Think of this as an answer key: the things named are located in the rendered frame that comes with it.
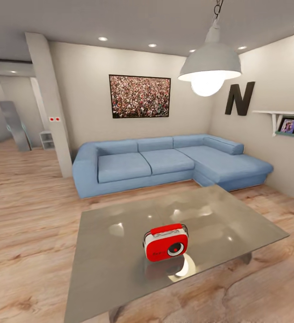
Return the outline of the radio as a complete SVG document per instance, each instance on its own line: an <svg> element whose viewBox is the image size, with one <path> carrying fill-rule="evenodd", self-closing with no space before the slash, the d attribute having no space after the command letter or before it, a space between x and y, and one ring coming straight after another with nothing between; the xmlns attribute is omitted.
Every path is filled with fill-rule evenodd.
<svg viewBox="0 0 294 323"><path fill-rule="evenodd" d="M151 229L143 241L147 259L158 262L185 253L188 237L180 223Z"/></svg>

